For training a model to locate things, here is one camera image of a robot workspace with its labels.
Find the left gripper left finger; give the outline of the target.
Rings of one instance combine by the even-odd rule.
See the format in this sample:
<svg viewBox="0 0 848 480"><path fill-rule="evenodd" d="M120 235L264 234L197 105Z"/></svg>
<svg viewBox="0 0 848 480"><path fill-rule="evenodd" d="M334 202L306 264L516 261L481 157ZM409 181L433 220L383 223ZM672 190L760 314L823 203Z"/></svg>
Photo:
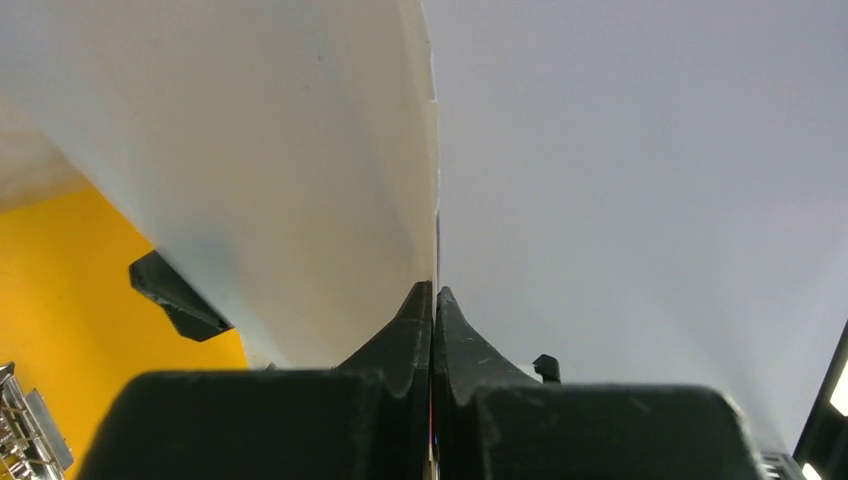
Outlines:
<svg viewBox="0 0 848 480"><path fill-rule="evenodd" d="M129 382L83 479L421 479L430 282L332 369L159 371Z"/></svg>

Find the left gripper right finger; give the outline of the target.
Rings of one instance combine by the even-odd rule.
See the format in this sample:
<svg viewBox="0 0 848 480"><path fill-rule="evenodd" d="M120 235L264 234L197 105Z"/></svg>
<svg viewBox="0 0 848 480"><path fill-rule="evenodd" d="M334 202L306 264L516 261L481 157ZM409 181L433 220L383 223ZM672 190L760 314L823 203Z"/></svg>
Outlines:
<svg viewBox="0 0 848 480"><path fill-rule="evenodd" d="M437 297L433 421L444 479L761 479L738 408L695 385L542 383Z"/></svg>

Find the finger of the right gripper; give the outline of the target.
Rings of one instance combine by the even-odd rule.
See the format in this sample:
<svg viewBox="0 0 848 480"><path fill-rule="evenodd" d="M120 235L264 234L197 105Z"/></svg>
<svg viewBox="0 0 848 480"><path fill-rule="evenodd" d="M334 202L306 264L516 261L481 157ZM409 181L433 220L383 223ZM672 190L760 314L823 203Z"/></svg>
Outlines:
<svg viewBox="0 0 848 480"><path fill-rule="evenodd" d="M156 250L129 265L132 288L160 307L180 336L204 342L233 329Z"/></svg>

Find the orange plastic folder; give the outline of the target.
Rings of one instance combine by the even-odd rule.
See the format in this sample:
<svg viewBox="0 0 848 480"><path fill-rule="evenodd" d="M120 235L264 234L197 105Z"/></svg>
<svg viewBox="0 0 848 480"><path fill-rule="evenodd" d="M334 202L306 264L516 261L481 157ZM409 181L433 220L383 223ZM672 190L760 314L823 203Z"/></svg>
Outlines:
<svg viewBox="0 0 848 480"><path fill-rule="evenodd" d="M129 265L149 250L92 188L1 217L1 359L43 396L74 456L68 478L136 376L247 365L236 332L186 339L131 287Z"/></svg>

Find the printed paper stack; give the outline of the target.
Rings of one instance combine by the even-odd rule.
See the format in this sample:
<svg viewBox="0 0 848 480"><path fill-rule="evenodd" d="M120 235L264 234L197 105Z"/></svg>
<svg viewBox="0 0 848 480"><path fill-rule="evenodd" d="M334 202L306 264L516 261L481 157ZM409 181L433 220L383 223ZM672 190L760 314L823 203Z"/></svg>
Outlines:
<svg viewBox="0 0 848 480"><path fill-rule="evenodd" d="M1 93L255 349L341 363L435 274L418 1L5 1Z"/></svg>

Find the metal folder clip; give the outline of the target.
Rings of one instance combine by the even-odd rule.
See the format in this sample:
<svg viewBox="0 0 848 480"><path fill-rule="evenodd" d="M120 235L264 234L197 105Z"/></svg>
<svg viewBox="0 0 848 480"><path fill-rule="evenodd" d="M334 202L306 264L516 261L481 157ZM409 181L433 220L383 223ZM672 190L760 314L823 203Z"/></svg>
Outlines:
<svg viewBox="0 0 848 480"><path fill-rule="evenodd" d="M1 366L1 477L63 480L74 456L41 393L21 387L16 365Z"/></svg>

